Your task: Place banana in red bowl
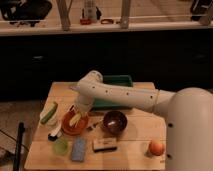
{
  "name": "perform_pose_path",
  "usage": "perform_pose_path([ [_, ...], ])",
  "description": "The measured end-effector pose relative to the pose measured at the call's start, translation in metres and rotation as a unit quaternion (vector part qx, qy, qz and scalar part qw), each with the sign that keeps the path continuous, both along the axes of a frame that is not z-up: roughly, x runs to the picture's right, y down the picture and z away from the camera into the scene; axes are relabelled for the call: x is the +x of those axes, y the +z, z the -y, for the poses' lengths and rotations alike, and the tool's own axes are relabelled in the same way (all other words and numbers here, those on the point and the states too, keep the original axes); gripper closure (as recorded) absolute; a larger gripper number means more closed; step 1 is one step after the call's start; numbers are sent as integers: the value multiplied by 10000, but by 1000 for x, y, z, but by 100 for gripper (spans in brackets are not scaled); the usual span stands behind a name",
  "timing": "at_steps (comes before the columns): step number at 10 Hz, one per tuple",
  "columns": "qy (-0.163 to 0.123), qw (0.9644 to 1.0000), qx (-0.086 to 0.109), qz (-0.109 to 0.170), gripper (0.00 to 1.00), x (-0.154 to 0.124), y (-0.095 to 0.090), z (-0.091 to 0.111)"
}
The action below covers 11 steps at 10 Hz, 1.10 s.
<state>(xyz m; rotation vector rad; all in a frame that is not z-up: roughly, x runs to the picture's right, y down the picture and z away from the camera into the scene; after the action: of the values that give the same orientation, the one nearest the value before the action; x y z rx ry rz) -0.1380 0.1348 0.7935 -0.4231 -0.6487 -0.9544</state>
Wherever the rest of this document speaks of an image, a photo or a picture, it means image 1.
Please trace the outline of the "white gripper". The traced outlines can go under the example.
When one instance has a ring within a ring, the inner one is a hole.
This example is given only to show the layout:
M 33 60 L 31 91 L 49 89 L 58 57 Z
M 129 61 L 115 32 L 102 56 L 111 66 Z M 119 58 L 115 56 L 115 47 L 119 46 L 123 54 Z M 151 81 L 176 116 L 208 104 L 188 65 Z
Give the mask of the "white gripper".
M 78 94 L 74 100 L 75 108 L 81 113 L 89 112 L 93 107 L 94 99 L 81 94 Z

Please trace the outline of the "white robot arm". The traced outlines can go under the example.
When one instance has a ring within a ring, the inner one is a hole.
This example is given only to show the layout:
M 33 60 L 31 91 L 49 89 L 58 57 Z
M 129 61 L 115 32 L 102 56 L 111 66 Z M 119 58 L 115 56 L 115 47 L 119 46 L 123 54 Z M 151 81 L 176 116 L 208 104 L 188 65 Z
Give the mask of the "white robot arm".
M 82 111 L 103 99 L 165 119 L 165 171 L 213 171 L 213 94 L 197 87 L 177 92 L 105 84 L 92 70 L 74 88 Z

